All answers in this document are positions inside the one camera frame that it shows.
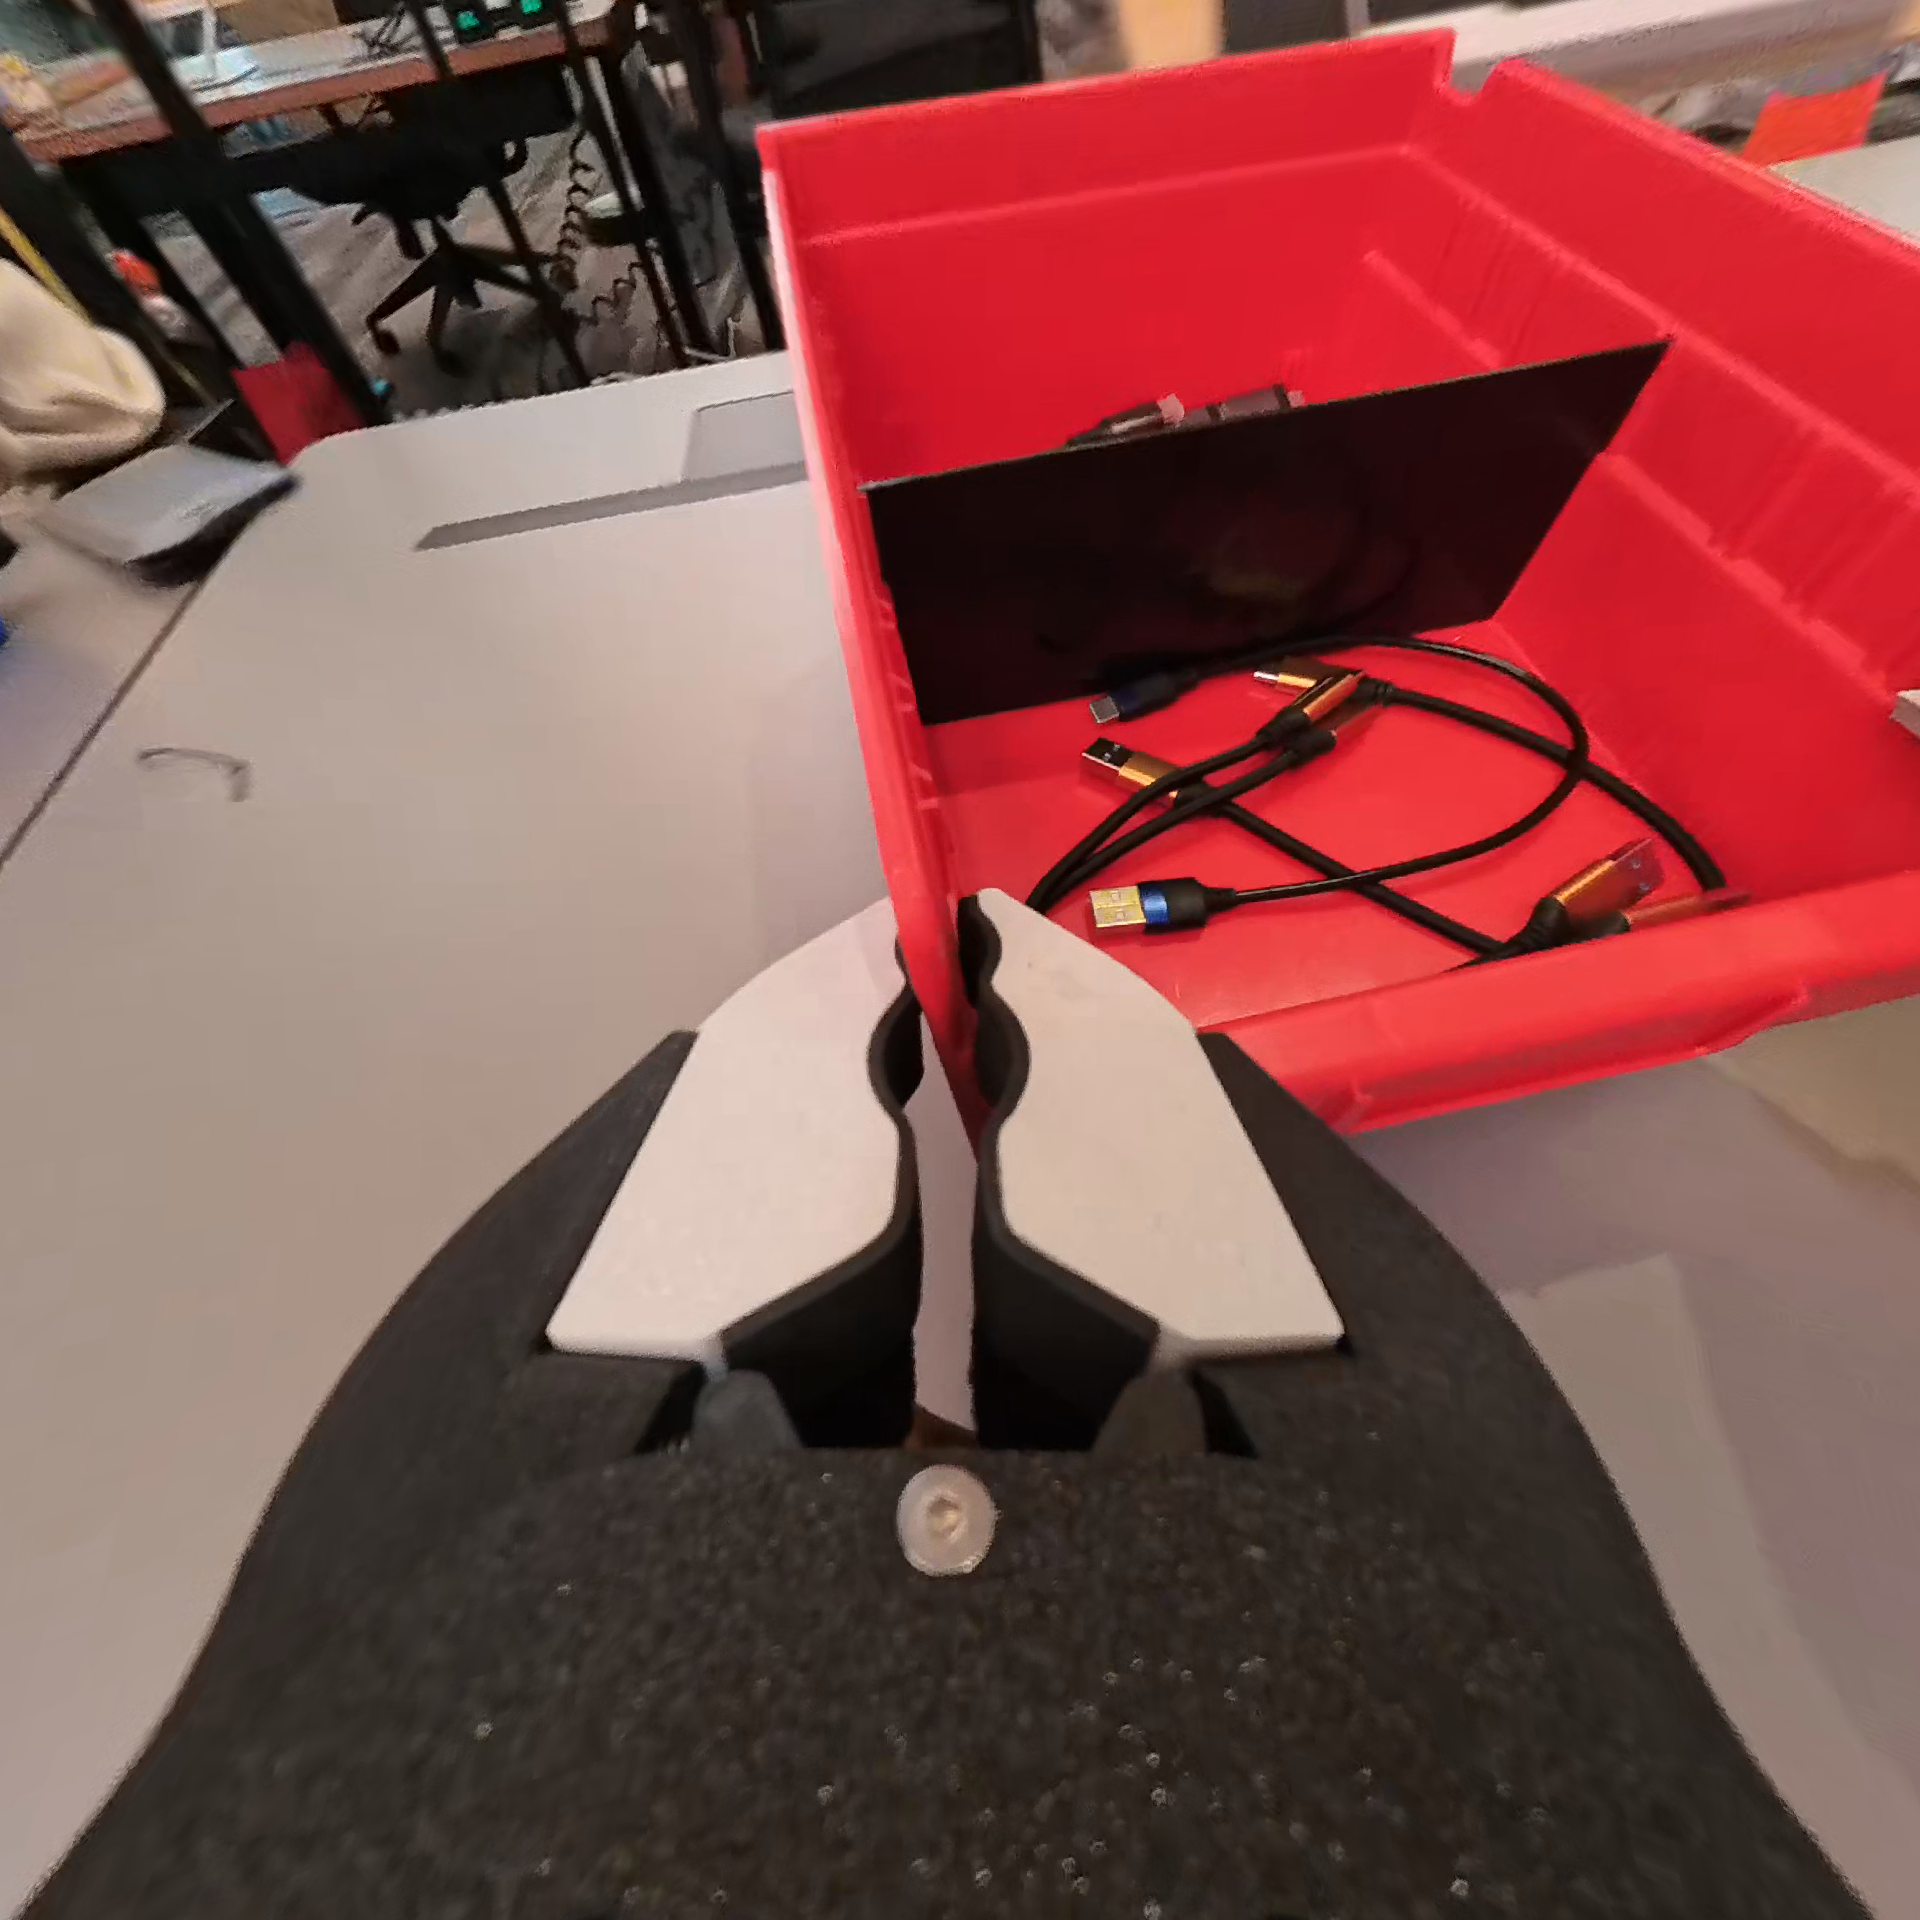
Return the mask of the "cream cloth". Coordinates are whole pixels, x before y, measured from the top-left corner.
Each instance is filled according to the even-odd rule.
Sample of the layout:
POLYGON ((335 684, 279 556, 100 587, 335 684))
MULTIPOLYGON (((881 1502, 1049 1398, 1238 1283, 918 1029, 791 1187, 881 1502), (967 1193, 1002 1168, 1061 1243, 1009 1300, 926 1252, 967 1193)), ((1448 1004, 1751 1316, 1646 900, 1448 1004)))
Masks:
POLYGON ((137 452, 162 415, 160 379, 132 342, 2 265, 5 488, 137 452))

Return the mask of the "black bin divider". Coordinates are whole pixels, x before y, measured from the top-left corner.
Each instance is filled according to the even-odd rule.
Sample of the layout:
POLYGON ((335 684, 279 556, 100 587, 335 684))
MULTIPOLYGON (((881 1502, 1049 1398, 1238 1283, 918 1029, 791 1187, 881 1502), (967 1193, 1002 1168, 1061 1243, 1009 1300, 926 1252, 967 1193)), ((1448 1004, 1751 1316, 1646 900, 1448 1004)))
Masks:
POLYGON ((863 486, 918 717, 1494 616, 1669 345, 863 486))

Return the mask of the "black office chair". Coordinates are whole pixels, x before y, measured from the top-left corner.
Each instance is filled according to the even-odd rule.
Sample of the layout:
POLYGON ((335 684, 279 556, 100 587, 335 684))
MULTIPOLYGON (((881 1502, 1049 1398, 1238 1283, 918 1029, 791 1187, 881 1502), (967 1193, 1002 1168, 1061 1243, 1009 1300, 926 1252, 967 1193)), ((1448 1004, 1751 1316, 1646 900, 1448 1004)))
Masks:
POLYGON ((536 137, 573 129, 569 84, 549 68, 490 75, 474 84, 469 104, 480 141, 456 149, 432 141, 439 118, 422 95, 388 101, 367 137, 367 179, 349 190, 354 221, 388 224, 400 253, 410 260, 410 269, 365 313, 372 345, 396 355, 392 318, 424 301, 422 348, 446 376, 466 372, 461 356, 448 348, 448 320, 456 305, 480 311, 486 288, 536 303, 543 295, 569 295, 578 281, 566 249, 533 247, 517 219, 506 221, 505 247, 466 241, 452 231, 466 200, 505 188, 525 167, 536 137))

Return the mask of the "red plastic bin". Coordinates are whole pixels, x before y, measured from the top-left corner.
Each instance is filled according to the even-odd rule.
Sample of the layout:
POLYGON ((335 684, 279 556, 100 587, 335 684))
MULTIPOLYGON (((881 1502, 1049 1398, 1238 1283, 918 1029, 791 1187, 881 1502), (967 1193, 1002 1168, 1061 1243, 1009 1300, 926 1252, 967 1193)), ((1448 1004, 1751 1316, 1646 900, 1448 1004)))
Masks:
MULTIPOLYGON (((1428 630, 1581 717, 1599 775, 1703 845, 1669 925, 1469 964, 1352 896, 1193 933, 1050 920, 1345 1132, 1672 1065, 1914 992, 1914 249, 1584 87, 1450 37, 775 124, 759 135, 799 431, 906 977, 968 1132, 961 897, 1025 896, 1166 760, 1280 701, 1255 660, 1141 717, 1103 696, 921 723, 863 486, 1664 340, 1504 608, 1428 630)), ((1247 808, 1370 871, 1469 843, 1560 775, 1508 677, 1304 652, 1399 693, 1247 808)))

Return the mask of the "orange traffic cone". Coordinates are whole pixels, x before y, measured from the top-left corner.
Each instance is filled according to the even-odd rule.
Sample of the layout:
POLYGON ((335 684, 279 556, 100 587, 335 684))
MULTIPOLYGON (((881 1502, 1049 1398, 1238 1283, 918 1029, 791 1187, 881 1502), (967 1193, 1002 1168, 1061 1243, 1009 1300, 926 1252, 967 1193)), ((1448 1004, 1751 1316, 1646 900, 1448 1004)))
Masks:
POLYGON ((1884 70, 1845 84, 1794 81, 1784 89, 1776 87, 1746 132, 1740 160, 1764 169, 1855 150, 1868 141, 1884 91, 1884 70))

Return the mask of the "grey desk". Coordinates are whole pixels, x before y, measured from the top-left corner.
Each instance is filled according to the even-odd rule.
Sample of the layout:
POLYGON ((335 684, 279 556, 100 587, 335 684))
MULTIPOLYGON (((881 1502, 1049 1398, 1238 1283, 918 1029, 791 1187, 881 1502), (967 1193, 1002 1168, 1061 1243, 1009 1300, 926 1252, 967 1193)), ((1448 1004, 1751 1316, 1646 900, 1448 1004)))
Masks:
MULTIPOLYGON (((313 447, 5 849, 5 1916, 440 1246, 880 917, 783 355, 313 447)), ((1585 1420, 1695 1657, 1914 1916, 1914 1001, 1357 1151, 1585 1420)))

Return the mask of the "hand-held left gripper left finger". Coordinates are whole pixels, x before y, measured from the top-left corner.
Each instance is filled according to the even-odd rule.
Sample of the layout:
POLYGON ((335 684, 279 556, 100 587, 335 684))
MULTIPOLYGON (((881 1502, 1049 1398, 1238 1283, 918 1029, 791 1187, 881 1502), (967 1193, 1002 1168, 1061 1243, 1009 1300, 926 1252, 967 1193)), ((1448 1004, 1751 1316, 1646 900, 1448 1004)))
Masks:
POLYGON ((921 1007, 873 902, 692 1036, 545 1321, 557 1352, 745 1364, 746 1340, 918 1222, 921 1007))

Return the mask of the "grey flat pouch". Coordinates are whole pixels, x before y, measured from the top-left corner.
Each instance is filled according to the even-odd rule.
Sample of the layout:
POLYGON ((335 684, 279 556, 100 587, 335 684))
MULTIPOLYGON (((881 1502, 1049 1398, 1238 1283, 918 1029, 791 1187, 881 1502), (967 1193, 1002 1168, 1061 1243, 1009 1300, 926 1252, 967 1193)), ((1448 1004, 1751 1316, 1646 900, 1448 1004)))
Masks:
POLYGON ((160 446, 58 493, 38 528, 150 585, 196 580, 296 473, 198 443, 160 446))

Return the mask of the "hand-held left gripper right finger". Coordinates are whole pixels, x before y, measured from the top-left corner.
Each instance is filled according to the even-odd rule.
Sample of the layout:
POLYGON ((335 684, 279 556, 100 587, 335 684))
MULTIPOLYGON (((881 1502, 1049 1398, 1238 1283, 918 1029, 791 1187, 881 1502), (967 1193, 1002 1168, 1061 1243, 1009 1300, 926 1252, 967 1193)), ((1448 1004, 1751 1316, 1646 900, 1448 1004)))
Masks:
POLYGON ((1328 1352, 1340 1311, 1193 1024, 997 887, 961 900, 976 1328, 1024 1374, 1328 1352))

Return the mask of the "small red storage bin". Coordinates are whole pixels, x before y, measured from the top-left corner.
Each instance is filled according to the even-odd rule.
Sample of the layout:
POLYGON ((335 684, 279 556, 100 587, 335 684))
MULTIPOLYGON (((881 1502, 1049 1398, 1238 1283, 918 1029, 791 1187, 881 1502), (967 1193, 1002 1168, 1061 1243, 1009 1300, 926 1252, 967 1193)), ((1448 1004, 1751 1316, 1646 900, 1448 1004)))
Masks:
POLYGON ((306 342, 290 342, 264 363, 233 368, 230 379, 279 463, 365 423, 306 342))

